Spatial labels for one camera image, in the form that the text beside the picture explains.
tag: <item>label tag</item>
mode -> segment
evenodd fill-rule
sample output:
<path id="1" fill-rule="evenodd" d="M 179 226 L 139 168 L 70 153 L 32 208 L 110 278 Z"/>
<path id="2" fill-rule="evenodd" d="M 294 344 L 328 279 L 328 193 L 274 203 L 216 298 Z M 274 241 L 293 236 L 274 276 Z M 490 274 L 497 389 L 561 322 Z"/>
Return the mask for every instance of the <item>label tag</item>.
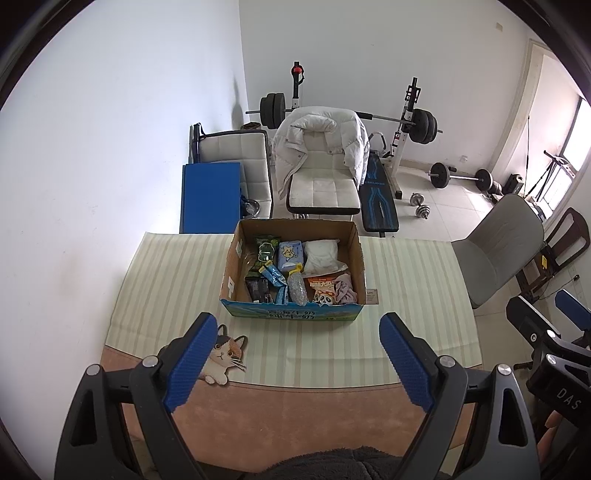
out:
<path id="1" fill-rule="evenodd" d="M 232 277 L 228 277 L 228 293 L 230 300 L 232 300 L 232 297 L 234 296 L 234 281 L 232 280 Z"/>
<path id="2" fill-rule="evenodd" d="M 377 288 L 368 288 L 365 291 L 365 304 L 366 305 L 378 305 L 379 304 L 378 289 Z"/>

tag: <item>weight plate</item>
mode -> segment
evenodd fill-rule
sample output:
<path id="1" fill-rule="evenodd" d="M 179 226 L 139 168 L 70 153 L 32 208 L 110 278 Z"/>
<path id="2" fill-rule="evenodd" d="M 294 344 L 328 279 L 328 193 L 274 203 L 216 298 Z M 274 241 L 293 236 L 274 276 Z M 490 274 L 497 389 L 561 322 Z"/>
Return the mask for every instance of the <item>weight plate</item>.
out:
<path id="1" fill-rule="evenodd" d="M 266 97 L 261 98 L 261 105 L 259 107 L 259 110 L 261 111 L 261 123 L 267 128 L 271 128 L 273 123 L 274 96 L 274 93 L 269 93 Z"/>
<path id="2" fill-rule="evenodd" d="M 428 144 L 431 141 L 431 138 L 433 137 L 433 131 L 435 128 L 435 117 L 428 110 L 425 110 L 425 113 L 427 114 L 428 126 L 427 135 L 425 135 L 425 139 L 421 142 L 424 145 Z"/>
<path id="3" fill-rule="evenodd" d="M 430 173 L 437 175 L 437 177 L 431 177 L 431 183 L 435 188 L 444 189 L 449 185 L 450 173 L 443 163 L 434 163 Z"/>
<path id="4" fill-rule="evenodd" d="M 414 125 L 410 128 L 410 139 L 415 143 L 422 143 L 429 130 L 429 118 L 425 110 L 415 108 L 411 120 Z"/>
<path id="5" fill-rule="evenodd" d="M 484 168 L 481 168 L 476 172 L 476 186 L 478 190 L 481 192 L 488 192 L 488 190 L 492 187 L 492 175 L 490 172 Z"/>
<path id="6" fill-rule="evenodd" d="M 273 127 L 270 128 L 279 128 L 283 120 L 285 120 L 285 95 L 276 93 L 273 98 Z"/>
<path id="7" fill-rule="evenodd" d="M 433 116 L 433 123 L 435 124 L 435 127 L 433 128 L 433 137 L 431 138 L 429 143 L 435 140 L 435 137 L 437 136 L 437 119 L 435 118 L 435 116 Z"/>
<path id="8" fill-rule="evenodd" d="M 494 195 L 501 195 L 502 194 L 502 187 L 501 184 L 495 180 L 492 182 L 491 188 L 487 190 L 488 193 L 492 193 Z"/>

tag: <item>weight bench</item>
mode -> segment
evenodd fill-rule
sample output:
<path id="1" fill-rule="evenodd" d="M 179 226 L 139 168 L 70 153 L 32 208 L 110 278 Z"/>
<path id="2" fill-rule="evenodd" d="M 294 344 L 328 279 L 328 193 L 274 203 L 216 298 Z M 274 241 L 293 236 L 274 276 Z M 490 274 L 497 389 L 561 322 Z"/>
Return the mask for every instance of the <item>weight bench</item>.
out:
<path id="1" fill-rule="evenodd" d="M 388 176 L 379 155 L 370 151 L 365 182 L 359 187 L 361 217 L 366 232 L 398 232 L 398 215 Z"/>

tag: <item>wooden chair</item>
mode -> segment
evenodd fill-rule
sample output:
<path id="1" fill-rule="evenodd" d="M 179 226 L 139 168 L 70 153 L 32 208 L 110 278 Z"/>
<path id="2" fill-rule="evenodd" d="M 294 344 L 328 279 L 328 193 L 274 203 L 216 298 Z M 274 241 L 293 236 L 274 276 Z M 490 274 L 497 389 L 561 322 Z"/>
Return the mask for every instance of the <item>wooden chair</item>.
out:
<path id="1" fill-rule="evenodd" d="M 550 246 L 556 232 L 558 232 L 564 220 L 569 215 L 573 218 L 573 224 L 568 230 L 566 230 L 564 235 L 556 241 L 556 243 Z M 584 240 L 584 245 L 573 255 L 559 264 L 558 257 L 565 253 L 581 238 Z M 568 265 L 581 256 L 582 253 L 589 248 L 590 243 L 589 227 L 587 226 L 587 222 L 583 218 L 583 215 L 571 207 L 567 208 L 554 230 L 552 230 L 544 242 L 542 249 L 534 257 L 535 266 L 539 272 L 538 277 L 530 283 L 527 280 L 523 269 L 517 273 L 516 278 L 521 289 L 521 295 L 526 299 L 533 299 L 536 291 L 546 285 L 558 272 L 568 267 Z"/>

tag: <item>barbell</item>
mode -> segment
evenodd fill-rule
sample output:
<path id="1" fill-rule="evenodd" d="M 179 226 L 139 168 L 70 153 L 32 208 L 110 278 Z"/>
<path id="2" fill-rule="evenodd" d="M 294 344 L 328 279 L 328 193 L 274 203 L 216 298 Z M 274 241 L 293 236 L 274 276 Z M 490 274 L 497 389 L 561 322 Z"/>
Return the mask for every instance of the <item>barbell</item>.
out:
<path id="1" fill-rule="evenodd" d="M 493 186 L 491 173 L 485 168 L 481 168 L 476 172 L 475 177 L 463 177 L 460 175 L 451 175 L 450 170 L 457 171 L 454 167 L 446 167 L 443 163 L 437 162 L 431 167 L 429 177 L 431 183 L 437 189 L 444 189 L 449 184 L 450 179 L 456 180 L 473 180 L 476 182 L 476 187 L 481 192 L 488 192 Z"/>
<path id="2" fill-rule="evenodd" d="M 285 120 L 285 113 L 292 112 L 294 108 L 285 108 L 285 95 L 283 93 L 269 93 L 261 98 L 258 110 L 248 110 L 247 115 L 259 113 L 261 124 L 270 130 L 279 128 Z M 415 108 L 411 120 L 392 118 L 389 116 L 374 115 L 372 113 L 355 112 L 363 120 L 380 119 L 388 122 L 397 122 L 408 125 L 408 133 L 413 142 L 427 144 L 435 140 L 437 133 L 443 131 L 437 129 L 437 119 L 427 110 Z"/>

